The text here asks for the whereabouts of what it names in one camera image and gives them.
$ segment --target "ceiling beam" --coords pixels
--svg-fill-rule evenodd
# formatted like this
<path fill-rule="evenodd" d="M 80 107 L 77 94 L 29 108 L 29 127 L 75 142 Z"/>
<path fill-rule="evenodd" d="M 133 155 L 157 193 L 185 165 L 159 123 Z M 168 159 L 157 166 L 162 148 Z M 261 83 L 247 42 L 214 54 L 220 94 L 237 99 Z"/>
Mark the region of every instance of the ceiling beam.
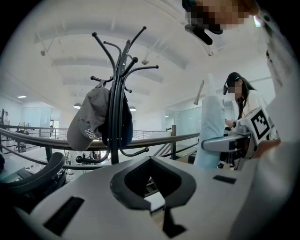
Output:
<path fill-rule="evenodd" d="M 57 36 L 57 34 L 60 38 L 62 38 L 64 36 L 71 35 L 91 35 L 91 33 L 95 31 L 101 33 L 100 36 L 120 38 L 126 41 L 128 39 L 132 39 L 140 30 L 122 22 L 116 23 L 113 31 L 111 31 L 111 26 L 111 21 L 69 22 L 65 23 L 64 27 L 62 25 L 56 25 L 39 31 L 39 35 L 36 34 L 35 36 L 34 43 L 40 43 L 41 39 L 43 41 L 53 39 L 53 37 Z M 146 31 L 136 40 L 136 43 L 147 48 L 148 46 L 153 46 L 160 38 L 161 37 L 156 37 L 151 35 L 149 31 Z M 189 59 L 183 57 L 176 49 L 170 47 L 170 43 L 170 40 L 159 43 L 152 49 L 152 51 L 161 54 L 181 69 L 185 69 L 189 63 Z"/>
<path fill-rule="evenodd" d="M 76 57 L 76 59 L 72 57 L 53 59 L 52 65 L 57 67 L 58 66 L 94 66 L 94 67 L 102 67 L 102 68 L 109 68 L 109 69 L 112 68 L 111 64 L 107 63 L 106 59 L 97 59 L 91 57 L 88 58 Z M 164 80 L 164 77 L 156 73 L 154 69 L 136 71 L 133 74 L 153 80 L 157 83 L 162 83 Z"/>

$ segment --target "black slot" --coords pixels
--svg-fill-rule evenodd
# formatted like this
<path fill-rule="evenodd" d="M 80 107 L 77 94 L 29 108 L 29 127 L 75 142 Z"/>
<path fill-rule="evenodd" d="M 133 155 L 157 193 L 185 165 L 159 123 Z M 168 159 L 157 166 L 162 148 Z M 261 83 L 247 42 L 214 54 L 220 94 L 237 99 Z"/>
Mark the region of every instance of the black slot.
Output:
<path fill-rule="evenodd" d="M 44 226 L 60 236 L 74 217 L 84 200 L 79 197 L 71 197 L 45 224 Z"/>
<path fill-rule="evenodd" d="M 214 176 L 213 179 L 221 181 L 221 182 L 230 183 L 230 184 L 235 184 L 235 181 L 236 181 L 235 178 L 229 178 L 229 177 L 224 177 L 224 176 L 220 176 L 220 175 Z"/>

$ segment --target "white cylinder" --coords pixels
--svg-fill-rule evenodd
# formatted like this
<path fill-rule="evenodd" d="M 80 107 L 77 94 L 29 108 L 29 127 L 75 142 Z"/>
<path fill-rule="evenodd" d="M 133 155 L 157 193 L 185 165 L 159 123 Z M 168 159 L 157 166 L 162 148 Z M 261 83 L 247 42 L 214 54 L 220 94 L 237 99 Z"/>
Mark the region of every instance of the white cylinder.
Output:
<path fill-rule="evenodd" d="M 204 140 L 223 137 L 225 129 L 225 106 L 216 95 L 205 97 L 202 100 L 201 130 L 198 150 L 194 165 L 204 168 L 217 168 L 220 152 L 205 151 L 201 147 Z"/>

